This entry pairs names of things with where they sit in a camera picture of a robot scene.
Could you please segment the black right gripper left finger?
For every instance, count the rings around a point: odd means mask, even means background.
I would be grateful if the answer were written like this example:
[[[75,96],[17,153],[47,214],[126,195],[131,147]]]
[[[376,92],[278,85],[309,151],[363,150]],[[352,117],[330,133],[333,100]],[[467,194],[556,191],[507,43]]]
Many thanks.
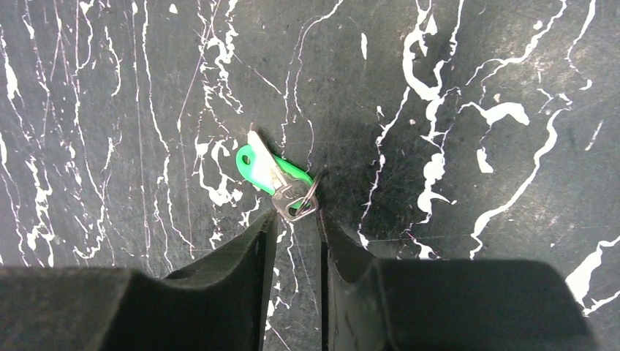
[[[277,215],[164,278],[131,268],[1,269],[3,350],[261,350]]]

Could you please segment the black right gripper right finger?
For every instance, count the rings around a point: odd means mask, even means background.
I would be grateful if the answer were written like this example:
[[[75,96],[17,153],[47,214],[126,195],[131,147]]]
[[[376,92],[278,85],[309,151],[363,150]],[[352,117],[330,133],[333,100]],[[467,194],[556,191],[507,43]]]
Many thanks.
[[[550,265],[377,257],[317,213],[323,350],[597,350]]]

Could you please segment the green tagged key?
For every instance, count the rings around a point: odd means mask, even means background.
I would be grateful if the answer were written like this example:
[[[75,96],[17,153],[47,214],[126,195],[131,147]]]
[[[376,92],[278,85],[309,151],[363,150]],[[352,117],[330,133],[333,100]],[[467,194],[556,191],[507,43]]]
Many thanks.
[[[258,132],[247,133],[247,144],[238,149],[235,161],[241,176],[270,195],[287,221],[296,222],[318,210],[318,180],[272,154]]]

